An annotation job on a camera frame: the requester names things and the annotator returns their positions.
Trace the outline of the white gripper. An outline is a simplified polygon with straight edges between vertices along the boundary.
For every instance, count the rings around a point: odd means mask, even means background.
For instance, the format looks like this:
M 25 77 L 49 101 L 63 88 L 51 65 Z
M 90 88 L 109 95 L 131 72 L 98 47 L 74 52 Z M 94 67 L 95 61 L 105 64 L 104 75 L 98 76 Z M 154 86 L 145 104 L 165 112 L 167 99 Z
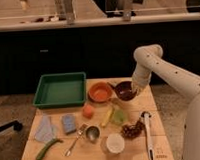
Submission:
M 132 80 L 132 90 L 137 90 L 137 95 L 140 95 L 145 87 L 150 83 L 151 79 L 150 76 L 142 76 L 138 75 L 137 73 L 133 73 L 131 76 Z

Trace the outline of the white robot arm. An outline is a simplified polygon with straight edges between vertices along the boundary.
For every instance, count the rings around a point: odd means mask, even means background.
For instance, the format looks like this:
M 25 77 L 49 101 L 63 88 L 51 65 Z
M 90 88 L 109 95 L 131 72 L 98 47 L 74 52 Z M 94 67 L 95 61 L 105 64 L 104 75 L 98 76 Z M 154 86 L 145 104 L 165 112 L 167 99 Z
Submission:
M 140 94 L 155 73 L 190 101 L 185 119 L 182 160 L 200 160 L 200 76 L 162 59 L 160 45 L 138 47 L 133 52 L 136 67 L 131 76 L 133 91 Z

